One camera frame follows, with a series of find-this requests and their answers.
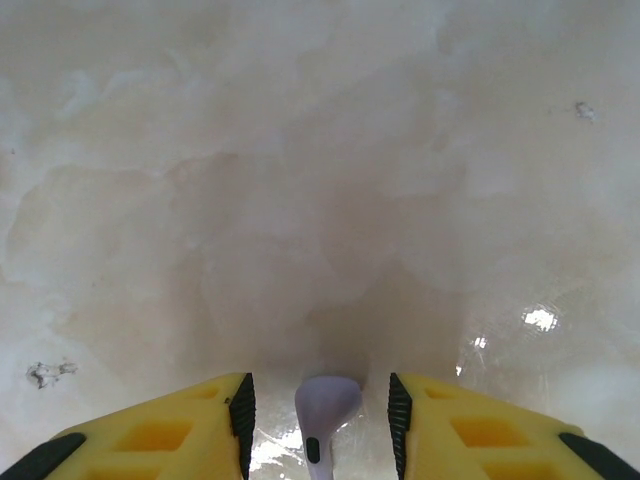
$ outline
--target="small plastic piece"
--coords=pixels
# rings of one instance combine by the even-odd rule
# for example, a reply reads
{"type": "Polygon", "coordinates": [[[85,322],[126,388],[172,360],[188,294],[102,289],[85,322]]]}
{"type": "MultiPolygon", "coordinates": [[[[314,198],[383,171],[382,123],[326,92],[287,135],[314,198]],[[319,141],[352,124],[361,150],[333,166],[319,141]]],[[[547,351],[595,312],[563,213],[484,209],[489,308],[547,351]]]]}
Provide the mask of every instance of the small plastic piece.
{"type": "Polygon", "coordinates": [[[601,443],[572,433],[561,433],[560,440],[604,480],[640,480],[640,472],[601,443]]]}
{"type": "Polygon", "coordinates": [[[400,480],[640,480],[582,430],[470,390],[392,374],[400,480]]]}
{"type": "Polygon", "coordinates": [[[0,475],[0,480],[44,480],[85,442],[82,433],[70,433],[37,446],[0,475]]]}
{"type": "Polygon", "coordinates": [[[296,412],[312,480],[333,480],[331,437],[362,405],[362,392],[345,377],[315,377],[296,391],[296,412]]]}
{"type": "Polygon", "coordinates": [[[70,428],[2,480],[248,480],[254,425],[251,374],[225,375],[70,428]]]}

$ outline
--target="beige marble veining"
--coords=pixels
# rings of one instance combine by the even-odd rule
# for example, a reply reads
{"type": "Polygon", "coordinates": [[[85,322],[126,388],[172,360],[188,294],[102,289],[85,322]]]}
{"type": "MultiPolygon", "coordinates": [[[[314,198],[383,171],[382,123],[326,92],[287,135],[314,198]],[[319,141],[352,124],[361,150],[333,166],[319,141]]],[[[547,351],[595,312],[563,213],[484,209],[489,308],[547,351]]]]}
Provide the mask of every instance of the beige marble veining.
{"type": "Polygon", "coordinates": [[[255,480],[317,373],[365,385],[336,478],[394,478],[392,370],[640,466],[640,5],[178,3],[0,2],[0,470],[238,370],[255,480]]]}

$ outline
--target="small dirt particle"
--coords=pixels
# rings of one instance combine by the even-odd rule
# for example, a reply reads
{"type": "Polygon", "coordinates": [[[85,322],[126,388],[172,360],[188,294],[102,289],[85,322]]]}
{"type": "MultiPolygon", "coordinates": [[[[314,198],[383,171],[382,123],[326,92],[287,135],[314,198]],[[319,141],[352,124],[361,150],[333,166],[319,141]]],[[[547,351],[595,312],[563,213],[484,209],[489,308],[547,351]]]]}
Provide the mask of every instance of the small dirt particle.
{"type": "Polygon", "coordinates": [[[75,363],[65,362],[60,365],[45,365],[42,362],[36,362],[27,370],[27,380],[41,390],[45,387],[55,384],[65,373],[76,373],[78,366],[75,363]]]}
{"type": "Polygon", "coordinates": [[[589,120],[591,123],[596,121],[596,112],[587,102],[576,102],[576,117],[589,120]]]}

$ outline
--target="rectangular cutout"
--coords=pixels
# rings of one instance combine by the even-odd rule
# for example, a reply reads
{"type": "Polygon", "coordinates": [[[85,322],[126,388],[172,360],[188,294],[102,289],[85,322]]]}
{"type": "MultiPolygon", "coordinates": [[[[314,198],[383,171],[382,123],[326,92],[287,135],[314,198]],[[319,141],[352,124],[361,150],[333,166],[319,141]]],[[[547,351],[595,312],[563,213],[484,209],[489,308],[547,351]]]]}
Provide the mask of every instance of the rectangular cutout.
{"type": "Polygon", "coordinates": [[[562,480],[551,465],[496,463],[484,466],[491,480],[562,480]]]}
{"type": "Polygon", "coordinates": [[[120,452],[173,451],[180,448],[192,428],[190,421],[148,420],[136,425],[118,443],[120,452]]]}
{"type": "Polygon", "coordinates": [[[451,425],[467,447],[521,447],[527,438],[497,418],[454,418],[451,425]]]}
{"type": "Polygon", "coordinates": [[[160,468],[102,467],[91,469],[86,480],[155,480],[160,468]]]}
{"type": "Polygon", "coordinates": [[[427,396],[429,398],[433,398],[434,400],[447,400],[447,399],[454,398],[453,395],[450,395],[450,394],[445,393],[445,392],[440,392],[440,391],[434,390],[432,388],[425,389],[425,393],[427,394],[427,396]]]}
{"type": "Polygon", "coordinates": [[[218,389],[216,387],[209,387],[196,393],[192,398],[202,398],[204,400],[211,400],[218,395],[218,389]]]}

